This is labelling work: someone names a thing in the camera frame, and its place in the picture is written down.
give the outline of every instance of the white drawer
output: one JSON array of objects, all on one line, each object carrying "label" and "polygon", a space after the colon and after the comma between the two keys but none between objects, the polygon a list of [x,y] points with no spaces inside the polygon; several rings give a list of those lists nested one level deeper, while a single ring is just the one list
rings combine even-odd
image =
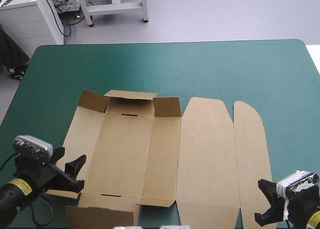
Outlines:
[{"label": "white drawer", "polygon": [[7,25],[2,28],[13,40],[34,38],[51,34],[45,20]]},{"label": "white drawer", "polygon": [[0,10],[0,24],[5,26],[44,20],[37,5]]},{"label": "white drawer", "polygon": [[56,41],[52,35],[43,35],[31,37],[27,39],[15,40],[15,43],[32,58],[35,50],[42,45],[56,45]]}]

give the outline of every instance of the cardboard flap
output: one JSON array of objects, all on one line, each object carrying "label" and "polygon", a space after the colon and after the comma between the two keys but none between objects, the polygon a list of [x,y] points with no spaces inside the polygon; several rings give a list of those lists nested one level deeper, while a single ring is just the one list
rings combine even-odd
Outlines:
[{"label": "cardboard flap", "polygon": [[[233,111],[243,227],[259,229],[255,212],[263,212],[270,205],[257,181],[272,181],[265,128],[260,115],[250,105],[237,101]],[[265,228],[274,229],[276,226],[275,223]]]},{"label": "cardboard flap", "polygon": [[104,113],[107,108],[109,98],[107,96],[84,90],[80,97],[79,107]]},{"label": "cardboard flap", "polygon": [[225,104],[193,97],[185,111],[176,200],[239,209],[235,131]]},{"label": "cardboard flap", "polygon": [[142,199],[137,203],[137,205],[169,208],[174,202],[174,200]]},{"label": "cardboard flap", "polygon": [[179,97],[156,97],[153,105],[156,117],[181,117]]},{"label": "cardboard flap", "polygon": [[154,119],[140,203],[162,207],[163,201],[175,201],[180,128],[180,117]]},{"label": "cardboard flap", "polygon": [[80,197],[78,207],[82,208],[108,208],[110,210],[117,210],[123,212],[133,213],[134,221],[130,226],[138,225],[140,206],[136,205],[138,199],[114,197],[114,196],[103,196],[103,195],[88,195],[83,193]]},{"label": "cardboard flap", "polygon": [[134,99],[134,100],[149,100],[152,101],[153,98],[157,97],[156,93],[149,92],[139,92],[139,91],[125,91],[125,90],[110,90],[105,96],[111,98],[124,98],[124,99]]},{"label": "cardboard flap", "polygon": [[[64,171],[66,163],[72,162],[82,155],[86,155],[86,162],[81,168],[77,179],[87,182],[104,119],[104,113],[81,106],[77,107],[68,133],[64,139],[63,146],[65,147],[65,154],[56,163],[58,168]],[[77,193],[70,191],[49,190],[47,193],[62,197],[78,197]]]},{"label": "cardboard flap", "polygon": [[128,211],[66,206],[65,212],[70,229],[113,229],[134,223],[134,214]]},{"label": "cardboard flap", "polygon": [[238,208],[177,201],[182,225],[191,229],[234,229]]},{"label": "cardboard flap", "polygon": [[155,108],[152,100],[137,100],[111,97],[106,109],[106,113],[117,114],[125,117],[153,117]]}]

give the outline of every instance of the unfolded cardboard box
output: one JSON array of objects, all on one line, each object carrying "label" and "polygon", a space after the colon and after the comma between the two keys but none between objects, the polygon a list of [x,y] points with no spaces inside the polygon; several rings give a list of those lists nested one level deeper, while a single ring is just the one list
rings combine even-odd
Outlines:
[{"label": "unfolded cardboard box", "polygon": [[193,97],[182,116],[178,97],[85,90],[57,163],[87,155],[78,207],[66,208],[69,227],[137,225],[139,205],[176,202],[192,229],[233,229],[240,208],[244,228],[259,228],[254,212],[269,204],[257,181],[272,180],[265,130],[248,104],[233,110],[234,122],[223,101]]}]

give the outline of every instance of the black cable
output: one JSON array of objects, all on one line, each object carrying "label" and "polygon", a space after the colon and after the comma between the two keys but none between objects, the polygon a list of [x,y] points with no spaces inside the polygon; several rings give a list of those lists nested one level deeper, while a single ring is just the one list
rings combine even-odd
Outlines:
[{"label": "black cable", "polygon": [[40,194],[40,198],[49,205],[50,209],[51,209],[51,212],[52,212],[52,216],[51,216],[51,219],[50,221],[48,221],[47,223],[40,223],[36,220],[36,216],[35,216],[35,209],[34,207],[30,204],[29,207],[31,209],[31,215],[32,215],[32,222],[36,225],[36,228],[43,228],[47,225],[49,225],[50,223],[52,223],[52,221],[54,220],[55,218],[55,208],[54,208],[54,205],[51,203],[51,201],[46,198],[44,196],[44,190],[42,191],[42,193]]},{"label": "black cable", "polygon": [[[62,10],[59,8],[59,7],[57,7],[57,6],[54,6],[56,9],[58,9],[59,11],[60,11],[60,13],[62,14],[63,12],[62,12]],[[62,23],[62,24],[64,24],[64,25],[69,25],[69,35],[68,35],[68,37],[71,35],[71,24],[69,23],[69,20],[66,18],[66,22],[67,22],[67,24],[65,24],[65,23]]]},{"label": "black cable", "polygon": [[18,155],[19,153],[13,153],[11,156],[9,156],[9,158],[7,160],[5,160],[5,162],[2,164],[2,166],[0,167],[0,172],[2,171],[2,169],[5,167],[5,165],[10,161],[11,158],[15,157],[16,155]]},{"label": "black cable", "polygon": [[290,224],[289,224],[289,221],[288,221],[288,220],[285,220],[285,222],[286,222],[286,225],[288,226],[288,228],[291,229],[291,226],[290,226]]},{"label": "black cable", "polygon": [[71,26],[73,26],[73,25],[76,25],[76,24],[78,24],[78,23],[80,23],[83,19],[85,18],[85,16],[83,16],[79,21],[77,21],[77,22],[75,22],[75,23],[69,23],[69,24],[67,24],[67,23],[62,23],[63,25],[71,25]]},{"label": "black cable", "polygon": [[68,34],[68,35],[64,34],[64,33],[61,31],[61,29],[60,29],[60,27],[59,27],[59,25],[58,25],[58,22],[57,22],[57,19],[56,19],[56,15],[55,15],[54,10],[52,9],[49,1],[48,1],[48,0],[45,0],[45,1],[46,1],[46,3],[48,3],[48,5],[49,5],[49,8],[50,8],[50,10],[51,10],[51,12],[52,12],[52,15],[53,15],[53,17],[54,17],[55,24],[56,24],[56,26],[58,27],[59,32],[60,32],[63,36],[65,36],[65,37],[70,37],[70,35],[71,35],[71,26],[69,25],[69,29],[70,29],[69,34]]}]

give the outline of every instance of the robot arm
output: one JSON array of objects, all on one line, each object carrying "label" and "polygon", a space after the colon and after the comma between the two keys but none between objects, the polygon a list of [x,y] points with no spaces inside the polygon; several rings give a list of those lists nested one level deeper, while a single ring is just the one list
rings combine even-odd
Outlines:
[{"label": "robot arm", "polygon": [[[13,148],[19,153],[15,159],[16,172],[13,180],[0,187],[0,229],[6,228],[16,215],[49,189],[79,193],[84,188],[83,180],[76,180],[81,167],[86,162],[82,155],[66,163],[62,171],[55,166],[65,154],[65,148],[53,150],[52,145],[32,136],[17,136]],[[33,222],[39,225],[34,216]]]},{"label": "robot arm", "polygon": [[258,187],[271,207],[255,213],[255,221],[264,226],[289,220],[295,229],[320,229],[318,183],[318,175],[307,171],[296,171],[278,183],[259,180]]}]

